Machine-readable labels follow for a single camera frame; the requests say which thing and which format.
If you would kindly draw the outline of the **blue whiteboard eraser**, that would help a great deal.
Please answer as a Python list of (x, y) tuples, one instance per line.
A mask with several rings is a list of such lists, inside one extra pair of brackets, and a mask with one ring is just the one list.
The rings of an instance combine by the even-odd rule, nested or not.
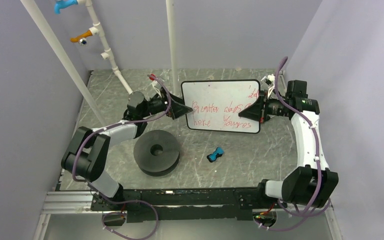
[(208, 154), (206, 156), (206, 158), (208, 159), (208, 161), (210, 163), (213, 163), (215, 162), (218, 158), (222, 157), (223, 154), (224, 154), (224, 150), (221, 148), (221, 147), (217, 147), (214, 152), (212, 152), (211, 154)]

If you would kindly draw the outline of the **black framed whiteboard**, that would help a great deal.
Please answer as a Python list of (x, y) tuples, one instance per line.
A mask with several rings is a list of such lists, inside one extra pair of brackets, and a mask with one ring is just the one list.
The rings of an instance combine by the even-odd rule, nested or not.
[(192, 108), (185, 115), (191, 130), (257, 134), (260, 119), (239, 113), (257, 102), (261, 84), (256, 79), (184, 81), (184, 104)]

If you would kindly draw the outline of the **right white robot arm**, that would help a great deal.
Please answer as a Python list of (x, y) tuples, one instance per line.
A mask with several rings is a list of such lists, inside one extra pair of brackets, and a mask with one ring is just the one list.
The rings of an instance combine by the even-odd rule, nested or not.
[(256, 203), (269, 207), (275, 200), (289, 204), (305, 205), (307, 208), (323, 207), (339, 182), (339, 176), (331, 171), (323, 153), (319, 120), (320, 107), (307, 94), (307, 82), (291, 80), (284, 96), (269, 98), (268, 91), (239, 114), (262, 123), (270, 117), (289, 118), (296, 141), (297, 166), (284, 180), (264, 179), (255, 194)]

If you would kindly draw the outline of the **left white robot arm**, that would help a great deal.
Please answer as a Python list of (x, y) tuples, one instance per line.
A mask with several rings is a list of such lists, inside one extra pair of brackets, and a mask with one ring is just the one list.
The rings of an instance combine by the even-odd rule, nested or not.
[(106, 171), (110, 147), (140, 137), (151, 121), (159, 114), (173, 120), (187, 115), (193, 108), (186, 106), (182, 98), (163, 90), (150, 99), (140, 91), (128, 96), (127, 109), (122, 120), (103, 128), (79, 127), (61, 160), (61, 167), (70, 172), (75, 181), (87, 182), (104, 195), (104, 204), (111, 210), (124, 203), (123, 186)]

